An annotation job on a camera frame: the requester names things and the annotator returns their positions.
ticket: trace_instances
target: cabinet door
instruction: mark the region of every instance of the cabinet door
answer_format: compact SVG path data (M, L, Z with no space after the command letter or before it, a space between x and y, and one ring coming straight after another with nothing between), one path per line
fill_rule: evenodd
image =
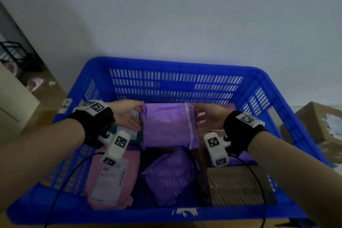
M0 143L25 127L39 101L0 63Z

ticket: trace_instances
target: white tracking device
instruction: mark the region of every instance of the white tracking device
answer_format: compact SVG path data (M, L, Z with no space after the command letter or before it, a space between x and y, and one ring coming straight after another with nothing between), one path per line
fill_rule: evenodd
M112 134L108 131L105 137L100 135L97 139L107 147L101 161L109 166L114 166L122 159L131 136L122 130L118 131L116 134Z
M224 136L219 137L215 132L204 135L204 141L206 142L211 161L215 167L225 166L229 162L225 148L229 147L232 142L225 141L223 137Z

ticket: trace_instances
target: forearm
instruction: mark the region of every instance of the forearm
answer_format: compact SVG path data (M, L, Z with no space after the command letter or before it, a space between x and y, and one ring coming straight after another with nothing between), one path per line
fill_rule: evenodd
M84 141L84 129L66 119L16 137L0 148L0 212L10 206Z
M258 133L248 152L320 227L341 226L342 176L268 132Z

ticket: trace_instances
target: person's left hand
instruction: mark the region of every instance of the person's left hand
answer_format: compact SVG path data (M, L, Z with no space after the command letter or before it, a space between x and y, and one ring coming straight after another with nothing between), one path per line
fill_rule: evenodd
M113 111L115 125L126 127L133 131L142 130L141 122L131 113L131 111L136 110L139 113L142 113L143 110L141 106L144 104L143 101L123 99L107 104Z

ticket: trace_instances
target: hand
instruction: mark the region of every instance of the hand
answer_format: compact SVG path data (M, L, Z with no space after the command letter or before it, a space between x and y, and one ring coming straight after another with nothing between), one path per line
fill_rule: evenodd
M143 128L141 126L141 122L138 118L136 118L131 111L136 110L139 113L142 113L143 110L141 106L144 104L142 101L123 99L114 102L107 103L109 107L112 109L115 125L126 127L133 131L141 131Z
M232 112L220 105L194 103L195 113L205 113L196 118L197 134L206 134L211 130L222 130L224 120Z

